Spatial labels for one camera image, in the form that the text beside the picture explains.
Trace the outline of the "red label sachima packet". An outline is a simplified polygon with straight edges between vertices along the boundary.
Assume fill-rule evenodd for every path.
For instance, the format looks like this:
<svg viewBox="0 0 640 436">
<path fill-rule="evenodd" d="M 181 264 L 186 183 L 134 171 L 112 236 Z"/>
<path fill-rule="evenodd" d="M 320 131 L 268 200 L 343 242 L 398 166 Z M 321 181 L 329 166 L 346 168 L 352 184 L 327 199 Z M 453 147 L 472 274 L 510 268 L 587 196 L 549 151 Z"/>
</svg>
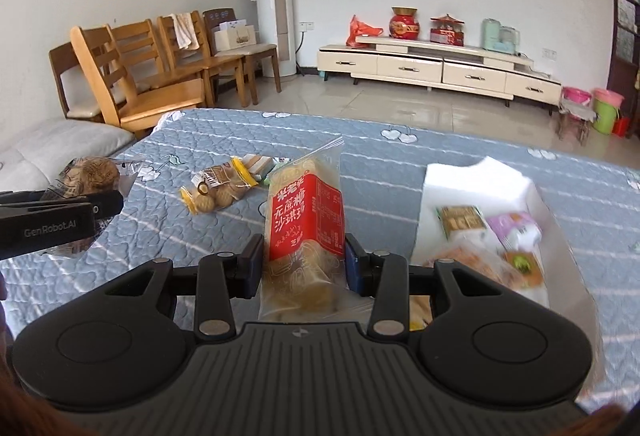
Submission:
<svg viewBox="0 0 640 436">
<path fill-rule="evenodd" d="M 361 312 L 346 283 L 343 146 L 336 137 L 269 174 L 262 321 L 347 320 Z"/>
</svg>

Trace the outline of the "yellow edged biscuit packet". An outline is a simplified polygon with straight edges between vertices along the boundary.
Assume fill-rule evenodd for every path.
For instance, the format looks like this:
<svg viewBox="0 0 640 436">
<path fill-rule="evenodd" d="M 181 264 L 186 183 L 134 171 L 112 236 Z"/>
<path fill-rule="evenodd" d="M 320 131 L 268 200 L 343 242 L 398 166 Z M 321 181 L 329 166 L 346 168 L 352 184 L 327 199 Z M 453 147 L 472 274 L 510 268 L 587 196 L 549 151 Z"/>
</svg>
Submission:
<svg viewBox="0 0 640 436">
<path fill-rule="evenodd" d="M 180 199 L 193 215 L 228 208 L 242 199 L 258 181 L 236 156 L 219 165 L 199 170 L 188 186 L 180 188 Z"/>
</svg>

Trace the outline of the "brown square snack packet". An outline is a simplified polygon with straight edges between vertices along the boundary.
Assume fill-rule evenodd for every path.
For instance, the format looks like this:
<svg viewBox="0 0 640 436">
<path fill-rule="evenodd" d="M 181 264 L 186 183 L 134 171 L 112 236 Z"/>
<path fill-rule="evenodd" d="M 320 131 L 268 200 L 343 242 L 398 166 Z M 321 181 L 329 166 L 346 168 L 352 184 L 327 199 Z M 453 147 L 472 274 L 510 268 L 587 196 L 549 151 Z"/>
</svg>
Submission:
<svg viewBox="0 0 640 436">
<path fill-rule="evenodd" d="M 488 226 L 480 210 L 472 205 L 442 206 L 436 214 L 447 240 L 486 237 Z"/>
</svg>

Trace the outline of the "light wooden chair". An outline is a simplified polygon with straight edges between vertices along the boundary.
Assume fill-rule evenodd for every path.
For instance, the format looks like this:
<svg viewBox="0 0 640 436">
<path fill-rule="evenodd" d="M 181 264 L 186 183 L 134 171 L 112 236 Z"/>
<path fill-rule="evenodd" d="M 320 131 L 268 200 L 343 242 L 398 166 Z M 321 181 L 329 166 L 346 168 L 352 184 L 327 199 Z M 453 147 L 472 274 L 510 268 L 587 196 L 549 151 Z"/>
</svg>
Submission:
<svg viewBox="0 0 640 436">
<path fill-rule="evenodd" d="M 200 78 L 139 92 L 106 26 L 70 29 L 70 44 L 107 125 L 140 138 L 169 112 L 203 107 Z"/>
<path fill-rule="evenodd" d="M 169 69 L 166 66 L 160 40 L 150 19 L 106 28 L 139 92 L 202 77 L 198 68 Z"/>
<path fill-rule="evenodd" d="M 160 39 L 170 70 L 185 71 L 190 69 L 194 73 L 200 74 L 205 86 L 206 106 L 210 108 L 215 107 L 212 78 L 233 71 L 240 104 L 246 108 L 248 106 L 248 91 L 244 82 L 243 56 L 215 57 L 209 46 L 204 20 L 197 10 L 189 12 L 188 22 L 191 23 L 195 38 L 198 40 L 198 48 L 195 50 L 179 47 L 174 19 L 171 16 L 159 16 L 156 19 L 156 26 L 160 32 Z"/>
</svg>

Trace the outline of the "clear pastry packet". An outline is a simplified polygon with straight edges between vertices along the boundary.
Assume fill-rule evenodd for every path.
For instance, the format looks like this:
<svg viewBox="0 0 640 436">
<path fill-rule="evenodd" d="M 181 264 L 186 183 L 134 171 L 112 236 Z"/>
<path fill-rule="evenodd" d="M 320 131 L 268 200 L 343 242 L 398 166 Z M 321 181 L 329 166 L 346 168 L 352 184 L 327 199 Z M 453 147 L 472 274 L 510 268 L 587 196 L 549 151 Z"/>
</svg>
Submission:
<svg viewBox="0 0 640 436">
<path fill-rule="evenodd" d="M 526 288 L 523 276 L 505 260 L 487 248 L 468 240 L 447 242 L 427 257 L 424 266 L 433 267 L 436 260 L 458 262 L 511 290 Z"/>
</svg>

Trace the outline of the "purple snack packet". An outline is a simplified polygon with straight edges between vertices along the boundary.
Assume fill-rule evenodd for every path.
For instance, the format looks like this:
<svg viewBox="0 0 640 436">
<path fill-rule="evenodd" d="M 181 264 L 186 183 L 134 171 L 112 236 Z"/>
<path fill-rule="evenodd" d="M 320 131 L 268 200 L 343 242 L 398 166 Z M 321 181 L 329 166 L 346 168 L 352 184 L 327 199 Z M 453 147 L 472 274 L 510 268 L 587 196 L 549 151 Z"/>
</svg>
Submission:
<svg viewBox="0 0 640 436">
<path fill-rule="evenodd" d="M 506 252 L 533 252 L 542 238 L 535 219 L 523 211 L 490 216 L 486 222 Z"/>
</svg>

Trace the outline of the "cloth on chair back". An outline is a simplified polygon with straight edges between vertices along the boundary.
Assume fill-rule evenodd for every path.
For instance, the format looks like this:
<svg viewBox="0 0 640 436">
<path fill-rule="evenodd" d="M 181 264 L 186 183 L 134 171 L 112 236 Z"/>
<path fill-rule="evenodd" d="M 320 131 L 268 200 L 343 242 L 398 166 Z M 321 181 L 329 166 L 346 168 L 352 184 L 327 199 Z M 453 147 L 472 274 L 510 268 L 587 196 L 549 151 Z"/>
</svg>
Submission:
<svg viewBox="0 0 640 436">
<path fill-rule="evenodd" d="M 198 50 L 200 42 L 198 41 L 190 12 L 170 14 L 169 18 L 171 18 L 172 26 L 174 27 L 178 48 L 186 52 Z"/>
</svg>

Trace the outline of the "white gift bag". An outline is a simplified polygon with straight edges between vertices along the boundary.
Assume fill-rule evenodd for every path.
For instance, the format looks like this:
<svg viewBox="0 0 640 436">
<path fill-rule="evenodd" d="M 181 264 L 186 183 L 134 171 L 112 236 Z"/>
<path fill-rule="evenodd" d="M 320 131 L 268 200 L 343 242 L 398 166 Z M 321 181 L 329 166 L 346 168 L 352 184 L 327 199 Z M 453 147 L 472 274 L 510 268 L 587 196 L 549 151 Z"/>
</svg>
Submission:
<svg viewBox="0 0 640 436">
<path fill-rule="evenodd" d="M 222 22 L 214 29 L 214 42 L 217 52 L 256 45 L 255 28 L 245 19 Z"/>
</svg>

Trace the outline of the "cream tv cabinet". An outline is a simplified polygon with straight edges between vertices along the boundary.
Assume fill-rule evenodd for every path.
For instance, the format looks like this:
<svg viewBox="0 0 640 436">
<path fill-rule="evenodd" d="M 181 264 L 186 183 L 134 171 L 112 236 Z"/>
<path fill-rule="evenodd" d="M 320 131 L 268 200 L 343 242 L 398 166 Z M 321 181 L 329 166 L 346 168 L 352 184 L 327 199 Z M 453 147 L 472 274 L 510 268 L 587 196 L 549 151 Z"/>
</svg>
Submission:
<svg viewBox="0 0 640 436">
<path fill-rule="evenodd" d="M 357 45 L 326 45 L 318 50 L 317 68 L 324 78 L 334 73 L 361 80 L 464 92 L 503 100 L 516 98 L 559 107 L 562 85 L 534 70 L 519 55 L 424 40 L 358 36 Z"/>
</svg>

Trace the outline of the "red gold jar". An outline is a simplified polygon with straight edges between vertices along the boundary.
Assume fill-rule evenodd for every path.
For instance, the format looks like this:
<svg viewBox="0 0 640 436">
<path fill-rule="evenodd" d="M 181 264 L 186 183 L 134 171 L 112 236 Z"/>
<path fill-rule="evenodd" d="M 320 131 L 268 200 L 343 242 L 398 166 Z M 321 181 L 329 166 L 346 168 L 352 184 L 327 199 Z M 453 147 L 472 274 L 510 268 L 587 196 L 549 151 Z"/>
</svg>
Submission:
<svg viewBox="0 0 640 436">
<path fill-rule="evenodd" d="M 393 6 L 390 19 L 390 36 L 400 40 L 417 40 L 420 35 L 420 23 L 416 18 L 418 10 L 414 7 Z"/>
</svg>

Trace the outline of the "red pavilion gift box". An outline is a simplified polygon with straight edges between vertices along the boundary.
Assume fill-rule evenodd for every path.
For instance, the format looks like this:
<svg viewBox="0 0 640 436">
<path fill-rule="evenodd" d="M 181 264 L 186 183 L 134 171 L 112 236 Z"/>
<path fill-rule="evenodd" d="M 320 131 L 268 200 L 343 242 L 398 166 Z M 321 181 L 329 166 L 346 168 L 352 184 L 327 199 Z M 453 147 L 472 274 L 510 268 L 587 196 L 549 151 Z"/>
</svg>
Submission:
<svg viewBox="0 0 640 436">
<path fill-rule="evenodd" d="M 463 46 L 464 22 L 450 14 L 431 18 L 430 41 L 437 44 Z"/>
</svg>

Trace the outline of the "mint green appliance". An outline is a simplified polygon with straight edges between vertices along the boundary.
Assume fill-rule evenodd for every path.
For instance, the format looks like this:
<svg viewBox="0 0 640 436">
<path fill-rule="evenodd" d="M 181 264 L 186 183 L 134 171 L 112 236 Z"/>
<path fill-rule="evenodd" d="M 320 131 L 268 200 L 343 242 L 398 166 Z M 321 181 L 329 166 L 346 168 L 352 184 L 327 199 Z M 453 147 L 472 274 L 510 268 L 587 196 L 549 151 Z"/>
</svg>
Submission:
<svg viewBox="0 0 640 436">
<path fill-rule="evenodd" d="M 500 21 L 486 18 L 482 22 L 480 47 L 491 52 L 517 55 L 520 52 L 520 32 L 512 26 L 504 26 Z"/>
</svg>

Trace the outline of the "pink basin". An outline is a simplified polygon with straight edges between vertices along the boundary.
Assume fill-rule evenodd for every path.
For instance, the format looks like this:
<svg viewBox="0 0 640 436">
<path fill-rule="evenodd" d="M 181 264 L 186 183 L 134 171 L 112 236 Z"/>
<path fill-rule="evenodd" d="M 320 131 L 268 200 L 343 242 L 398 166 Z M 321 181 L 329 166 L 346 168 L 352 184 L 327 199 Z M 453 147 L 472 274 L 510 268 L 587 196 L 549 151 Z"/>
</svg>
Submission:
<svg viewBox="0 0 640 436">
<path fill-rule="evenodd" d="M 574 104 L 580 104 L 581 106 L 587 107 L 590 105 L 592 96 L 590 92 L 586 92 L 585 90 L 576 87 L 564 86 L 562 88 L 562 98 L 567 101 L 574 102 Z"/>
</svg>

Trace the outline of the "green bucket pink lid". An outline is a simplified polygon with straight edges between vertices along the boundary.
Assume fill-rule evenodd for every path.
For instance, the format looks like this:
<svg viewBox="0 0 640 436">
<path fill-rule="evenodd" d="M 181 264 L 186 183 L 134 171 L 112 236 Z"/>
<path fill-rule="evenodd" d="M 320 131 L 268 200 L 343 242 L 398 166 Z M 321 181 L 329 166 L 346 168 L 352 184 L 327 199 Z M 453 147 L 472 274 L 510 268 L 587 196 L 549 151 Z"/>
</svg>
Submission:
<svg viewBox="0 0 640 436">
<path fill-rule="evenodd" d="M 625 97 L 618 92 L 602 88 L 596 88 L 593 97 L 593 111 L 597 115 L 593 127 L 603 135 L 611 135 Z"/>
</svg>

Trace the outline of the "dark wooden shelf divider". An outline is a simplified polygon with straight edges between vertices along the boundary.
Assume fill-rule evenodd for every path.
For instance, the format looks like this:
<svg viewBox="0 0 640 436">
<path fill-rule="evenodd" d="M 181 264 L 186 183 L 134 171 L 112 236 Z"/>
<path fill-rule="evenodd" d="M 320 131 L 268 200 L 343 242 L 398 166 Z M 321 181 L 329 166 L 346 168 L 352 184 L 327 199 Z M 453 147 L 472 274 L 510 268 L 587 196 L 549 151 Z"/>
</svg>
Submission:
<svg viewBox="0 0 640 436">
<path fill-rule="evenodd" d="M 624 97 L 625 136 L 639 135 L 639 0 L 613 0 L 613 38 L 608 89 Z"/>
</svg>

